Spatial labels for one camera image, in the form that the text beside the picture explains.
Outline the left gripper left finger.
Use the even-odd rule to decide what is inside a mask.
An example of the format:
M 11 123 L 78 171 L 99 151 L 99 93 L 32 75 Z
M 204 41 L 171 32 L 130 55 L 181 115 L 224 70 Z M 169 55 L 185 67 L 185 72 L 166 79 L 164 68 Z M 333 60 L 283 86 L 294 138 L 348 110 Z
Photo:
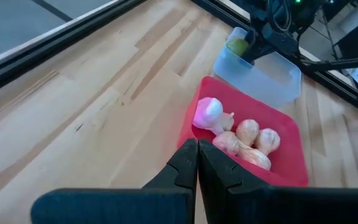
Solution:
M 32 224 L 194 224 L 198 142 L 187 139 L 140 189 L 56 189 L 30 210 Z

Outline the black aluminium table frame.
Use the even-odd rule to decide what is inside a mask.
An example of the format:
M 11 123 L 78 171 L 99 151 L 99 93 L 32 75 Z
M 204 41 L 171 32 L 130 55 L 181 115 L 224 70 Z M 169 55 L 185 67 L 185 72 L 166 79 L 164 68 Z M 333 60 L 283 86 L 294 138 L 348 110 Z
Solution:
M 1 54 L 0 88 L 146 1 L 110 2 L 82 19 L 70 21 L 45 37 L 37 37 L 11 53 Z M 290 53 L 275 42 L 269 48 L 299 66 L 303 74 L 358 108 L 358 90 L 329 73 L 332 70 L 358 68 L 358 59 L 315 62 L 307 60 L 300 51 Z

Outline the large white garlic bulb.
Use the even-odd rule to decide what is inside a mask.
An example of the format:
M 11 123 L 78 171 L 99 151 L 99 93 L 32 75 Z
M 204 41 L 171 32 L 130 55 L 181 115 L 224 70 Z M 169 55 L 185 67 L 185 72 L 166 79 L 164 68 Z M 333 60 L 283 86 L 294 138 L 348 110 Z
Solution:
M 202 98 L 197 102 L 192 124 L 217 136 L 224 132 L 220 123 L 222 115 L 223 105 L 217 98 Z

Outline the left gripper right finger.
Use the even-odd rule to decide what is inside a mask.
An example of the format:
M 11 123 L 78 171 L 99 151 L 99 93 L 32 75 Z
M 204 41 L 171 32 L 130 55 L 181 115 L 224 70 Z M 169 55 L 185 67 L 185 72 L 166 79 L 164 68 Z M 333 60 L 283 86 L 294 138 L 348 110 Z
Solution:
M 274 186 L 208 141 L 198 149 L 208 224 L 358 224 L 358 189 Z

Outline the small garlic bulb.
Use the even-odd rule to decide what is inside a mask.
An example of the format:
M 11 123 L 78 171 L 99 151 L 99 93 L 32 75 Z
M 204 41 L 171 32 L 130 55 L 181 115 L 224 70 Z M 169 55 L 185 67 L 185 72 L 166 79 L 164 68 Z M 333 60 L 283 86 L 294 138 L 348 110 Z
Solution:
M 213 139 L 213 145 L 228 154 L 235 156 L 240 149 L 237 136 L 231 131 L 225 131 Z
M 237 138 L 247 146 L 251 146 L 259 133 L 259 124 L 254 119 L 245 119 L 236 129 Z
M 225 131 L 230 131 L 234 125 L 234 113 L 223 113 L 222 127 Z
M 279 148 L 280 141 L 280 136 L 275 130 L 265 128 L 259 131 L 254 146 L 267 156 Z
M 254 149 L 247 145 L 239 145 L 239 152 L 237 153 L 237 156 L 265 170 L 270 170 L 272 165 L 270 159 L 265 154 L 258 149 Z

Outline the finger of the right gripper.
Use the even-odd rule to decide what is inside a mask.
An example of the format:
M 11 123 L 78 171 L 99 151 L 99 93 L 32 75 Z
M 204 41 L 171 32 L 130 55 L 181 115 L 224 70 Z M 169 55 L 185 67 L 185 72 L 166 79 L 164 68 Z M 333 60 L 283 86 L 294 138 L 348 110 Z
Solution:
M 248 43 L 248 47 L 242 54 L 242 59 L 249 64 L 254 64 L 254 61 L 260 57 L 260 52 L 264 46 L 264 39 L 255 29 L 250 29 L 244 40 Z

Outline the clear plastic basket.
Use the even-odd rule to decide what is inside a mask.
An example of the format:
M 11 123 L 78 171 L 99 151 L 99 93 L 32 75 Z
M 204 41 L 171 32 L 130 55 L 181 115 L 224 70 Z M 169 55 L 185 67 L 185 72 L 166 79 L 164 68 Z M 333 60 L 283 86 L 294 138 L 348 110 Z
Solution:
M 301 94 L 301 71 L 295 64 L 277 52 L 249 64 L 229 50 L 230 43 L 246 34 L 246 30 L 234 28 L 214 62 L 214 74 L 272 108 L 295 101 Z

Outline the green lime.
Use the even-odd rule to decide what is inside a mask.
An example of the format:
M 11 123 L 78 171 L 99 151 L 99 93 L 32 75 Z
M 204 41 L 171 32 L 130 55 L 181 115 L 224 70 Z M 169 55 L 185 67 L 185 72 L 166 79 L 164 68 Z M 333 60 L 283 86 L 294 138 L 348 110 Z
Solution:
M 226 47 L 240 57 L 248 49 L 249 43 L 244 39 L 231 39 L 226 43 Z

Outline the red plastic basket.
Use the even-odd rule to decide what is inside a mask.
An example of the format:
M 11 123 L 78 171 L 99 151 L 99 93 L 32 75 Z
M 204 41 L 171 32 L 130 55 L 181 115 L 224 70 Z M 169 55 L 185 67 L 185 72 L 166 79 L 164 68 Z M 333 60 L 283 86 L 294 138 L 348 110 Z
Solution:
M 205 139 L 209 142 L 215 135 L 192 125 L 197 102 L 205 97 L 217 98 L 224 112 L 234 113 L 234 127 L 245 119 L 254 119 L 261 128 L 271 128 L 280 136 L 281 142 L 276 151 L 268 155 L 272 166 L 270 170 L 257 167 L 236 156 L 230 158 L 262 180 L 282 186 L 307 186 L 308 171 L 303 155 L 300 131 L 295 121 L 280 111 L 251 98 L 232 86 L 213 77 L 204 77 L 198 85 L 185 114 L 177 146 L 187 139 Z

